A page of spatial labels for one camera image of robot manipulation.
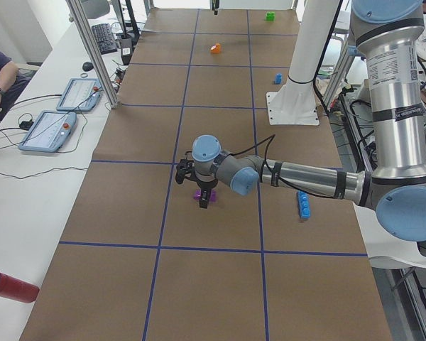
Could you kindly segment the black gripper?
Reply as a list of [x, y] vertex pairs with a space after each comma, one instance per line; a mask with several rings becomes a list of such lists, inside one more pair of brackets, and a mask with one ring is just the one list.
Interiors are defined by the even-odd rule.
[[214, 176], [197, 176], [196, 183], [200, 190], [199, 206], [200, 208], [208, 207], [211, 197], [211, 190], [217, 186], [218, 180]]

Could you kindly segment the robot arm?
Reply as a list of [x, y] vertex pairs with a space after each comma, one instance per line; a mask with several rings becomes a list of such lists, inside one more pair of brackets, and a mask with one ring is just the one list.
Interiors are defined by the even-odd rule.
[[366, 57], [378, 165], [348, 173], [225, 151], [202, 135], [192, 145], [187, 169], [176, 181], [195, 181], [207, 208], [217, 183], [246, 195], [257, 183], [346, 199], [376, 213], [387, 233], [426, 242], [425, 107], [420, 98], [415, 42], [424, 30], [420, 1], [354, 1], [351, 37]]
[[210, 9], [214, 12], [214, 15], [217, 15], [220, 8], [220, 0], [211, 0]]

